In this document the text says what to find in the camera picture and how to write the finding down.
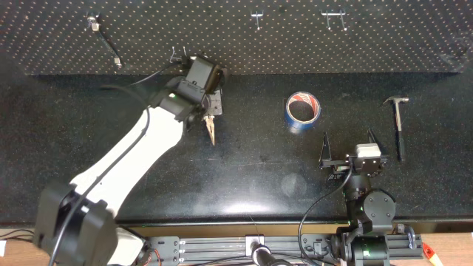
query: black table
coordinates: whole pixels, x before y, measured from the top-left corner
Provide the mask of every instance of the black table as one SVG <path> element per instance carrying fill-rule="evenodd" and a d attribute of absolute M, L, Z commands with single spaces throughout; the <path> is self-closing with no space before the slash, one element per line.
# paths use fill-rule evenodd
<path fill-rule="evenodd" d="M 2 66 L 0 88 L 0 225 L 31 225 L 38 198 L 53 180 L 68 183 L 113 147 L 140 116 L 122 92 L 130 76 L 24 77 Z M 160 76 L 163 85 L 169 76 Z M 388 148 L 372 180 L 398 201 L 396 220 L 473 219 L 473 69 L 463 74 L 235 75 L 215 119 L 216 146 L 204 123 L 185 134 L 133 188 L 118 214 L 127 225 L 296 222 L 335 188 L 318 169 L 323 132 L 334 159 L 367 142 L 372 128 Z M 137 88 L 147 95 L 157 88 Z M 320 101 L 314 129 L 292 134 L 285 99 L 307 91 Z M 392 105 L 401 106 L 407 161 L 395 159 Z M 315 208 L 312 222 L 346 222 L 341 194 Z"/>

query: wooden surface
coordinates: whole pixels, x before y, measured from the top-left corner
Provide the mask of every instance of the wooden surface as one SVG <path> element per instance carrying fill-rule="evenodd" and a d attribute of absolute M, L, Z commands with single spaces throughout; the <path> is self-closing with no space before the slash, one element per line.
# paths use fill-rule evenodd
<path fill-rule="evenodd" d="M 471 233 L 422 234 L 423 241 L 430 245 L 440 257 L 443 265 L 473 265 L 473 237 Z M 33 245 L 9 240 L 5 257 L 0 257 L 0 266 L 47 265 L 49 256 Z M 395 266 L 429 266 L 429 260 L 391 261 Z"/>

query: black pegboard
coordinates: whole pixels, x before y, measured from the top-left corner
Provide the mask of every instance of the black pegboard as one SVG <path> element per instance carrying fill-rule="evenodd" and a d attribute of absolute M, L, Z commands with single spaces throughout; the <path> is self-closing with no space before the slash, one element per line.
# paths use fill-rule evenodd
<path fill-rule="evenodd" d="M 27 74 L 149 74 L 205 53 L 233 74 L 459 72 L 473 47 L 469 0 L 3 1 L 0 49 Z M 331 17 L 321 10 L 344 10 Z M 101 13 L 124 68 L 87 28 Z M 260 12 L 261 29 L 251 13 Z"/>

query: blue tape roll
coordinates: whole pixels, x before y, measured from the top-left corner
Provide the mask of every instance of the blue tape roll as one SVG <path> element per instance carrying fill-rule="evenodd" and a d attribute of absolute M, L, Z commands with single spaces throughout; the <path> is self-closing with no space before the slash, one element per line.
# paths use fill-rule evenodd
<path fill-rule="evenodd" d="M 298 120 L 295 118 L 289 109 L 289 105 L 295 101 L 298 100 L 303 100 L 304 102 L 310 104 L 313 110 L 313 118 L 308 120 L 308 121 L 302 121 Z M 313 127 L 313 125 L 316 123 L 317 119 L 320 116 L 321 108 L 320 108 L 320 103 L 315 98 L 312 94 L 309 92 L 296 92 L 293 95 L 289 97 L 286 103 L 286 108 L 285 108 L 285 117 L 287 122 L 289 123 L 289 126 L 299 129 L 299 130 L 305 130 Z"/>

